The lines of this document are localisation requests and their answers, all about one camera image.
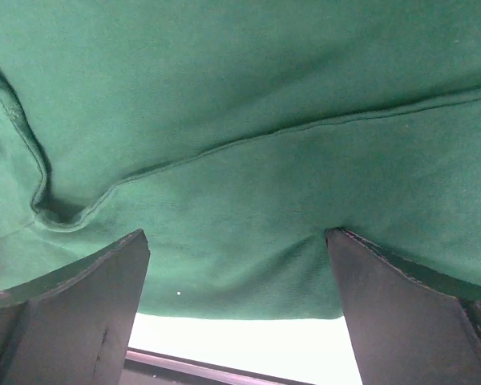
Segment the dark green t shirt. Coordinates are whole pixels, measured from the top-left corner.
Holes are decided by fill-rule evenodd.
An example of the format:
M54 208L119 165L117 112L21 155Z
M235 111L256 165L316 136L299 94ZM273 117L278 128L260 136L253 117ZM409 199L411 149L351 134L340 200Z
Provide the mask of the dark green t shirt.
M336 318L337 227L481 286L481 1L0 1L0 290L142 229L143 313Z

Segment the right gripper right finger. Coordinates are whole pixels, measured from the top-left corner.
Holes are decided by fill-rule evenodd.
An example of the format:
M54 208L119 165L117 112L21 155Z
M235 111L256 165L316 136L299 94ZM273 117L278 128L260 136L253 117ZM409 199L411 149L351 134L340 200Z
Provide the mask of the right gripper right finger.
M345 229L325 238L364 384L481 384L481 286Z

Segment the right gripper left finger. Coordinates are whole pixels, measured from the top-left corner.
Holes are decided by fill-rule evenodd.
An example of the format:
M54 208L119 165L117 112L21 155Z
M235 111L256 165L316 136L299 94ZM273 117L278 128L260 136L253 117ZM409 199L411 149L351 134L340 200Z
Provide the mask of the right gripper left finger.
M138 229L0 291L0 384L117 384L149 259Z

